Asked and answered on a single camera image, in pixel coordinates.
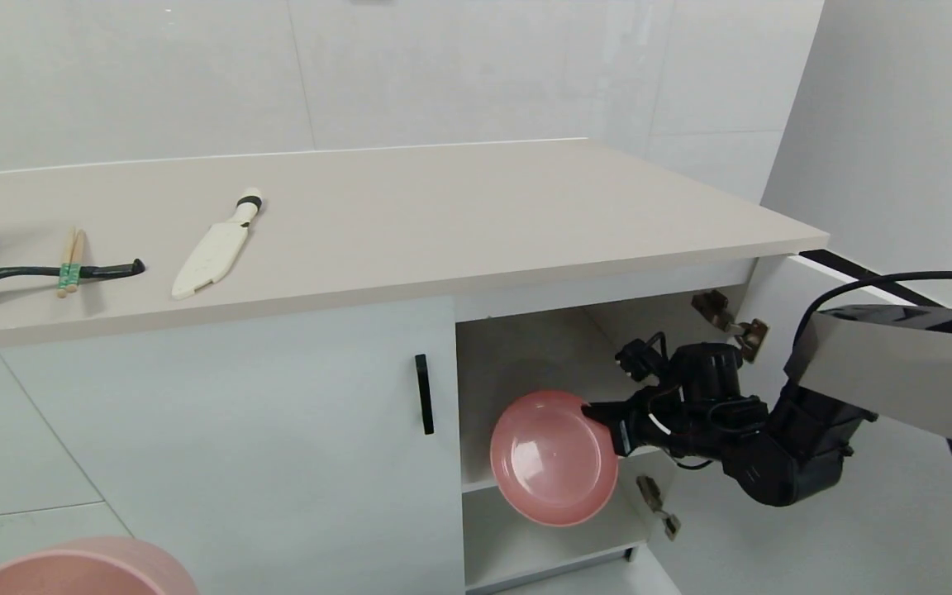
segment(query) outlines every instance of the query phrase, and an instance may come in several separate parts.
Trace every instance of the black door handle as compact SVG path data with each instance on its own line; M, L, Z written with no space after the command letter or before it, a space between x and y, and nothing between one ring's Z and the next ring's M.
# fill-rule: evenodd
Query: black door handle
M421 421L424 422L424 436L435 432L436 427L431 421L431 388L428 387L428 358L424 354L413 355L413 364L416 366L416 387L421 393Z

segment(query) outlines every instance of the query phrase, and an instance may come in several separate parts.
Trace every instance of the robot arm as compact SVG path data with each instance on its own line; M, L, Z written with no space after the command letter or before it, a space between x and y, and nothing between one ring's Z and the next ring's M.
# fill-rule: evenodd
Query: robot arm
M720 460L749 497L771 506L838 483L854 454L850 437L877 414L949 438L952 452L952 309L849 306L810 313L801 331L772 411L741 392L736 347L684 345L668 359L665 338L654 336L616 360L658 385L584 413L608 426L617 455L657 445L673 459Z

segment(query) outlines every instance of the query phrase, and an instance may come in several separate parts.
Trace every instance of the countertop edge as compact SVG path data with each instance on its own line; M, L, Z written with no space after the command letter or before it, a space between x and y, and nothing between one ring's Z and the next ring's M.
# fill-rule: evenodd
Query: countertop edge
M572 266L567 267L511 271L503 272L503 274L471 276L471 278L440 279L440 281L408 283L399 286L360 288L339 291L338 293L277 297L264 301L235 302L235 304L137 313L137 315L104 317L103 319L86 321L64 321L64 323L41 324L22 328L3 328L0 329L0 348L92 339L98 338L98 336L132 335L136 332L166 331L170 328L243 321L257 319L257 317L284 316L291 315L291 313L314 312L315 310L365 306L378 304L378 302L452 297L452 295L457 294L476 293L476 291L505 287L562 282L570 279L593 279L617 274L633 274L639 271L693 266L693 264L711 264L722 260L756 259L756 257L763 256L796 254L805 250L822 249L827 246L828 234L821 232L808 237L791 238L791 240L755 242L740 247L647 256L639 257L639 259L572 264ZM207 291L215 291L215 287L207 288Z

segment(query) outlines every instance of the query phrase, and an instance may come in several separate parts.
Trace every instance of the knife handle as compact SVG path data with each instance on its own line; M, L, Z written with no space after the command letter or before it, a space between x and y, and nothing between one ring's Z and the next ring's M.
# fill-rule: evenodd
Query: knife handle
M241 200L237 201L237 210L234 211L234 216L230 218L230 221L248 226L248 223L256 218L256 213L259 213L259 209L263 205L264 199L262 199L259 188L248 188L241 196Z

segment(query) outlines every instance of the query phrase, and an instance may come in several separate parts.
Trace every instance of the pink plate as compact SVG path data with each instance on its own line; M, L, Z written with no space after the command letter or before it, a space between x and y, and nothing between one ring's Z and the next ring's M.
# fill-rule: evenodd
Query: pink plate
M583 404L563 391L531 393L511 404L494 427L491 468L498 489L536 523L582 523L616 489L612 434L583 415Z

